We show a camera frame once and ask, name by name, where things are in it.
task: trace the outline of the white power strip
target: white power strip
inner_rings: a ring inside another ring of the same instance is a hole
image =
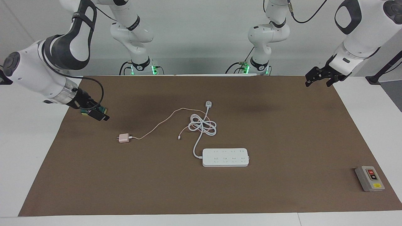
[[[249,159],[245,148],[206,148],[202,151],[204,167],[246,167]]]

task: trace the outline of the gray floor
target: gray floor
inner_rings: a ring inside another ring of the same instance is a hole
[[[381,87],[385,90],[399,110],[402,111],[402,80],[381,82]]]

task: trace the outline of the white table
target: white table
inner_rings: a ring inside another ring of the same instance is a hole
[[[350,77],[335,88],[402,200],[402,113],[380,86],[369,85],[363,77]],[[16,84],[0,86],[0,226],[401,225],[402,211],[18,218],[68,109],[42,104],[42,100],[41,95]]]

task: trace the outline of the switch box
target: switch box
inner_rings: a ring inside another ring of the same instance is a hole
[[[249,159],[245,148],[206,148],[202,151],[204,167],[246,167]]]
[[[355,169],[355,172],[364,191],[382,191],[385,189],[373,166],[361,166]]]

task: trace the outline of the power strip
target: power strip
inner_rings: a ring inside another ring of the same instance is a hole
[[[202,151],[204,167],[246,167],[249,159],[245,148],[206,148]]]

